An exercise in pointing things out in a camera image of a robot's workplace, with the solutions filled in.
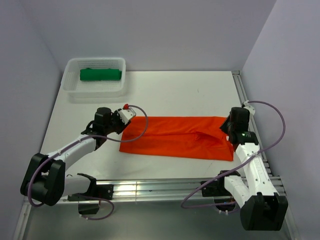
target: cable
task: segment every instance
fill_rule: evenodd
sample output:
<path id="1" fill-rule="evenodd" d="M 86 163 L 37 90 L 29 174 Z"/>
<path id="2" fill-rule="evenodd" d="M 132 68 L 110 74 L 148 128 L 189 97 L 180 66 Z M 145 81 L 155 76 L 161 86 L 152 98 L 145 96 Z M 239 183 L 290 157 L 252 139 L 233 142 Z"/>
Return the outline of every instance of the cable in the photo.
<path id="1" fill-rule="evenodd" d="M 216 210 L 219 214 L 225 213 L 225 215 L 228 216 L 228 214 L 233 214 L 233 213 L 236 213 L 238 210 L 240 210 L 240 208 L 237 208 L 237 206 L 238 206 L 238 204 L 234 204 L 233 209 L 230 210 L 230 211 L 229 211 L 229 210 L 221 210 L 221 209 L 217 208 L 217 206 L 215 206 L 215 210 Z"/>
<path id="2" fill-rule="evenodd" d="M 282 121 L 282 133 L 281 133 L 281 136 L 279 137 L 279 139 L 277 141 L 275 141 L 273 144 L 271 144 L 270 146 L 264 148 L 264 149 L 261 149 L 259 150 L 256 154 L 261 154 L 271 148 L 273 148 L 275 145 L 277 145 L 281 140 L 282 138 L 284 137 L 285 135 L 285 132 L 286 132 L 286 122 L 285 122 L 285 119 L 284 119 L 284 116 L 281 114 L 281 112 L 273 105 L 271 105 L 270 103 L 267 103 L 267 102 L 264 102 L 264 101 L 249 101 L 248 102 L 249 104 L 264 104 L 264 105 L 267 105 L 271 108 L 273 108 L 280 116 L 281 118 L 281 121 Z M 207 186 L 208 184 L 212 183 L 213 181 L 217 180 L 217 179 L 220 179 L 222 177 L 225 177 L 231 173 L 233 173 L 234 171 L 237 171 L 238 169 L 244 167 L 245 165 L 247 165 L 248 163 L 251 162 L 252 159 L 254 159 L 256 157 L 256 155 L 252 155 L 251 157 L 249 157 L 249 159 L 247 161 L 245 161 L 244 163 L 240 164 L 239 166 L 229 170 L 229 171 L 226 171 L 218 176 L 215 176 L 213 177 L 212 179 L 206 181 L 204 184 L 202 184 L 201 186 L 199 186 L 198 188 L 196 188 L 194 191 L 192 191 L 188 196 L 186 196 L 180 206 L 181 208 L 183 209 L 194 209 L 194 208 L 204 208 L 204 207 L 212 207 L 212 206 L 218 206 L 217 204 L 219 203 L 210 203 L 210 204 L 201 204 L 201 205 L 191 205 L 191 206 L 185 206 L 185 203 L 186 201 L 192 197 L 195 193 L 197 193 L 199 190 L 201 190 L 202 188 L 204 188 L 205 186 Z"/>
<path id="3" fill-rule="evenodd" d="M 111 205 L 111 211 L 105 215 L 105 216 L 102 216 L 102 217 L 89 217 L 89 216 L 85 216 L 85 215 L 81 215 L 82 218 L 86 219 L 86 220 L 92 220 L 92 221 L 97 221 L 97 220 L 103 220 L 103 219 L 106 219 L 107 217 L 109 217 L 115 210 L 115 205 L 113 204 L 112 201 L 108 200 L 108 199 L 105 199 L 105 198 L 100 198 L 100 197 L 93 197 L 93 196 L 84 196 L 82 194 L 76 194 L 77 196 L 79 197 L 82 197 L 82 198 L 86 198 L 86 199 L 89 199 L 89 200 L 97 200 L 97 201 L 105 201 L 107 203 L 109 203 Z"/>
<path id="4" fill-rule="evenodd" d="M 87 140 L 87 139 L 91 139 L 91 138 L 101 138 L 101 139 L 106 139 L 106 140 L 110 140 L 110 141 L 113 141 L 113 142 L 118 142 L 118 143 L 129 143 L 129 142 L 133 142 L 139 138 L 142 137 L 142 135 L 145 134 L 145 132 L 147 131 L 147 128 L 148 128 L 148 124 L 149 124 L 149 120 L 148 120 L 148 115 L 147 113 L 139 106 L 136 106 L 136 105 L 129 105 L 129 107 L 131 108 L 136 108 L 136 109 L 139 109 L 145 116 L 145 128 L 143 130 L 143 132 L 133 138 L 133 139 L 130 139 L 130 140 L 117 140 L 117 139 L 113 139 L 113 138 L 109 138 L 107 136 L 100 136 L 100 135 L 88 135 L 88 136 L 85 136 L 85 137 L 82 137 L 79 141 L 75 141 L 71 144 L 69 144 L 68 146 L 66 146 L 65 148 L 63 148 L 60 152 L 57 152 L 56 154 L 52 155 L 51 157 L 47 158 L 45 161 L 43 161 L 43 163 L 41 163 L 39 165 L 39 167 L 34 171 L 34 174 L 32 175 L 31 179 L 30 179 L 30 182 L 29 182 L 29 186 L 28 186 L 28 190 L 27 190 L 27 197 L 28 197 L 28 201 L 30 203 L 31 206 L 35 207 L 35 208 L 38 208 L 42 205 L 44 205 L 44 203 L 40 203 L 40 204 L 35 204 L 34 201 L 32 200 L 32 193 L 31 193 L 31 189 L 32 189 L 32 185 L 34 184 L 34 181 L 37 177 L 37 175 L 40 173 L 41 169 L 49 162 L 51 161 L 52 159 L 55 159 L 56 157 L 58 157 L 59 155 L 63 154 L 64 152 L 66 152 L 67 150 L 73 148 L 74 146 L 76 146 L 77 144 L 79 144 L 80 142 L 84 141 L 84 140 Z M 97 198 L 97 197 L 87 197 L 87 196 L 82 196 L 82 197 L 85 197 L 85 198 L 91 198 L 93 200 L 100 200 L 100 201 L 105 201 L 105 202 L 108 202 L 112 205 L 112 210 L 111 212 L 107 215 L 107 216 L 104 216 L 104 217 L 100 217 L 100 218 L 89 218 L 89 217 L 86 217 L 86 219 L 89 219 L 89 220 L 101 220 L 101 219 L 105 219 L 107 217 L 109 217 L 111 215 L 111 213 L 114 211 L 114 205 L 113 203 L 110 201 L 110 200 L 107 200 L 107 199 L 103 199 L 103 198 Z"/>

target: metal frame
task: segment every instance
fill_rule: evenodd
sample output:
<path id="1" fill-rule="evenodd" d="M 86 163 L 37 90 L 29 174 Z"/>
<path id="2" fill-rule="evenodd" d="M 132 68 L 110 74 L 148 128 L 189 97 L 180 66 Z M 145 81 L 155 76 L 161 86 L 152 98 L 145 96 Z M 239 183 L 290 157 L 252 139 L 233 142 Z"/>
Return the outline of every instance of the metal frame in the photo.
<path id="1" fill-rule="evenodd" d="M 234 79 L 235 87 L 239 96 L 241 103 L 247 101 L 247 96 L 242 84 L 240 71 L 233 71 L 232 76 Z M 249 123 L 250 131 L 256 133 L 260 147 L 263 148 L 261 144 L 261 139 L 258 133 L 258 129 L 253 117 L 251 117 Z M 271 179 L 272 184 L 279 192 L 280 195 L 285 196 L 286 191 L 282 184 L 282 181 L 279 176 L 273 176 L 270 169 L 267 156 L 262 153 L 263 164 L 266 168 L 266 171 Z M 112 202 L 114 203 L 123 203 L 123 202 L 152 202 L 152 201 L 181 201 L 185 196 L 187 196 L 192 190 L 199 187 L 200 182 L 206 181 L 209 178 L 190 178 L 190 179 L 155 179 L 155 180 L 99 180 L 97 181 L 98 185 L 114 185 Z M 229 196 L 215 197 L 215 199 L 229 199 Z M 201 192 L 199 191 L 191 200 L 204 199 Z M 96 204 L 98 201 L 94 200 L 84 200 L 84 201 L 68 201 L 67 197 L 62 197 L 57 204 Z M 14 240 L 22 240 L 26 225 L 29 219 L 31 211 L 31 206 L 28 202 L 28 199 L 25 197 L 23 201 L 22 210 L 20 217 L 16 226 L 14 233 Z M 290 207 L 287 209 L 285 222 L 289 229 L 290 237 L 294 240 L 300 240 L 300 235 L 297 229 L 297 226 L 294 222 L 294 218 L 291 212 Z"/>

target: white wall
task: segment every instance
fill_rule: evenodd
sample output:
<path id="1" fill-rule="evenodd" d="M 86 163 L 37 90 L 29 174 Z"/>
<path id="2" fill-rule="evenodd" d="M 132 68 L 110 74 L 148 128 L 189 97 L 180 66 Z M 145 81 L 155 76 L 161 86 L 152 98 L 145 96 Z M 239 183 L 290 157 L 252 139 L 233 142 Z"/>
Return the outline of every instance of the white wall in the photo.
<path id="1" fill-rule="evenodd" d="M 60 70 L 21 4 L 0 1 L 0 239 L 11 239 L 20 214 L 20 186 L 40 150 Z"/>
<path id="2" fill-rule="evenodd" d="M 240 70 L 276 0 L 21 0 L 59 67 L 119 56 L 129 70 Z"/>
<path id="3" fill-rule="evenodd" d="M 283 112 L 287 132 L 270 150 L 303 239 L 320 235 L 320 2 L 278 0 L 243 68 L 249 99 Z M 257 106 L 264 145 L 281 131 L 277 114 Z"/>

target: folded fabric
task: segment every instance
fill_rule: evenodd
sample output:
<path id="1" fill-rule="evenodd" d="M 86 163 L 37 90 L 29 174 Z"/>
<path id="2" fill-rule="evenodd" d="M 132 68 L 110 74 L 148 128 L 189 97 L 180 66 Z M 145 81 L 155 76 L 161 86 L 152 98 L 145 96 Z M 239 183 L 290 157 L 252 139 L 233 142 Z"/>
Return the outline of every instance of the folded fabric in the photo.
<path id="1" fill-rule="evenodd" d="M 234 150 L 219 127 L 226 120 L 218 116 L 150 116 L 145 134 L 136 141 L 122 142 L 120 152 L 193 159 L 233 161 Z M 138 137 L 145 117 L 133 118 L 122 140 Z"/>

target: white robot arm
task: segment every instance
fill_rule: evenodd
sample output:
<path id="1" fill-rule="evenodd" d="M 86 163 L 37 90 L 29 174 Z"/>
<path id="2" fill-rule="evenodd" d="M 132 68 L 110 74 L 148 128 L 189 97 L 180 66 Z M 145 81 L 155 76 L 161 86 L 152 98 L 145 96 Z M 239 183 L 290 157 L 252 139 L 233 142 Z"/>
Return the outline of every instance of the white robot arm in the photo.
<path id="1" fill-rule="evenodd" d="M 254 108 L 244 103 L 244 107 L 233 107 L 227 120 L 220 129 L 228 134 L 241 164 L 247 185 L 235 172 L 219 179 L 240 206 L 240 218 L 245 230 L 277 231 L 282 227 L 288 208 L 285 196 L 279 196 L 271 183 L 263 159 L 257 136 L 248 131 L 250 113 Z"/>
<path id="2" fill-rule="evenodd" d="M 107 107 L 97 109 L 91 121 L 81 135 L 67 146 L 49 154 L 35 154 L 29 163 L 20 192 L 28 196 L 31 179 L 40 165 L 50 157 L 35 177 L 31 185 L 31 197 L 43 204 L 53 206 L 63 196 L 84 194 L 94 197 L 97 194 L 97 180 L 89 175 L 78 173 L 76 176 L 65 176 L 66 170 L 83 156 L 97 150 L 110 133 L 120 134 L 136 116 L 128 105 L 112 112 Z"/>

